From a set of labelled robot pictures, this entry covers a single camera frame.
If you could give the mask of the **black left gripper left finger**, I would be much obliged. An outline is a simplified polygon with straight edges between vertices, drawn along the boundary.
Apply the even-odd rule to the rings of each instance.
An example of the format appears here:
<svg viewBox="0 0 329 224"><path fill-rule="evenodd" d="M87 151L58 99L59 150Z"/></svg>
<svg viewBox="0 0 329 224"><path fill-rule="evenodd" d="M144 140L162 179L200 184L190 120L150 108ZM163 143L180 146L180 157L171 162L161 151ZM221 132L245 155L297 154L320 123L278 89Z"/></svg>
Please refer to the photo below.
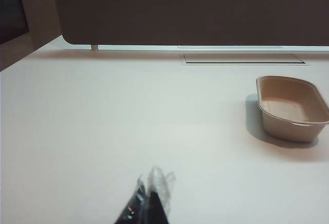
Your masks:
<svg viewBox="0 0 329 224"><path fill-rule="evenodd" d="M147 198L145 183L143 177L140 176L131 198L121 211L115 223L141 223Z"/></svg>

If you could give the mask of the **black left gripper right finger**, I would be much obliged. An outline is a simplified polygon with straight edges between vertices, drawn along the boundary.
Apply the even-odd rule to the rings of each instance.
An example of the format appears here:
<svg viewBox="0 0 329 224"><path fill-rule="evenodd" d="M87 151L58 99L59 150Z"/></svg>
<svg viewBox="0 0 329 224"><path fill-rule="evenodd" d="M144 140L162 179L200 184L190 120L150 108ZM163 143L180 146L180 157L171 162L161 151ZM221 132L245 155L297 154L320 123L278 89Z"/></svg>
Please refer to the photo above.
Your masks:
<svg viewBox="0 0 329 224"><path fill-rule="evenodd" d="M147 176L146 200L142 205L140 223L169 223L175 181L173 172L165 173L158 166L151 168Z"/></svg>

